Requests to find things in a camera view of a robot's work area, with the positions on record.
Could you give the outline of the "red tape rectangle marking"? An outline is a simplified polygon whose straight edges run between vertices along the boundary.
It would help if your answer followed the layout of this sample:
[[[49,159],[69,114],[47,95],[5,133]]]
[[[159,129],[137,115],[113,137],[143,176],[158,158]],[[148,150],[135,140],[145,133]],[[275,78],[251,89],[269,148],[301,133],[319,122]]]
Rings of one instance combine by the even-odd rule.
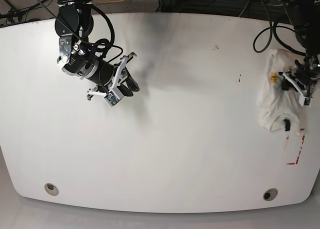
[[[301,131],[300,135],[289,135],[285,141],[283,161],[286,166],[296,165],[299,161],[305,140],[305,132]]]

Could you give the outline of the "white T-shirt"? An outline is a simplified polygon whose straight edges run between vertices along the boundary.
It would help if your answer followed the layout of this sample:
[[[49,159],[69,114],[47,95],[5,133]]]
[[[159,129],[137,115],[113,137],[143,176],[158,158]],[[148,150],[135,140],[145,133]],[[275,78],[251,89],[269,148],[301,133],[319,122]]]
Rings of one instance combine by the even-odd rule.
[[[302,63],[304,57],[284,49],[271,49],[268,52],[262,84],[257,96],[258,124],[269,132],[290,131],[300,134],[302,125],[302,106],[298,93],[283,90],[284,78],[279,72],[286,72]]]

